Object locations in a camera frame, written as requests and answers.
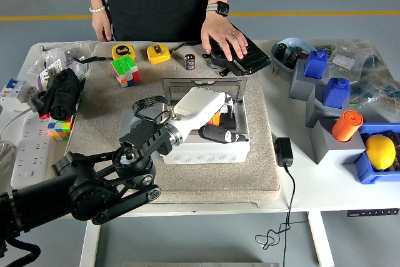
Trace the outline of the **person's left hand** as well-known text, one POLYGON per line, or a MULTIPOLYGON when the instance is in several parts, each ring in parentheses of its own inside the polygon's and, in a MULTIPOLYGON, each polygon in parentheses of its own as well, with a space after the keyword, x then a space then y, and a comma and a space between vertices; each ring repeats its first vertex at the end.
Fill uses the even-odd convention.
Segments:
POLYGON ((209 11, 201 28, 202 47, 207 54, 211 53, 212 39, 219 44, 228 61, 233 60, 231 49, 238 58, 243 58, 248 53, 248 42, 244 34, 235 29, 225 17, 209 11))

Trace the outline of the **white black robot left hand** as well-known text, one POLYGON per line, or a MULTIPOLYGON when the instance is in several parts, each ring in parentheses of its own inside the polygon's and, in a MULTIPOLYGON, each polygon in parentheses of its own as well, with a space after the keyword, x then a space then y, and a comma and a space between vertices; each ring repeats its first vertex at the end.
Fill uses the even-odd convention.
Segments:
POLYGON ((243 134, 235 134, 220 126, 208 125, 207 122, 225 104, 231 96, 225 92, 208 88, 193 87, 173 107, 174 118, 166 123, 171 132, 171 142, 179 146, 188 138, 192 130, 197 129, 201 138, 227 144, 249 140, 243 134))

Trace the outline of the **person's right hand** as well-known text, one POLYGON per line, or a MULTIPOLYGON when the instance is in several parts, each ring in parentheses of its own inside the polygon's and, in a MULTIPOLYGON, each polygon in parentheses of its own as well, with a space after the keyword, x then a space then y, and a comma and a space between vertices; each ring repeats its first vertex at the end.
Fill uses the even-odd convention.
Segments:
POLYGON ((98 41, 109 42, 113 40, 111 17, 107 10, 92 13, 92 27, 98 41))

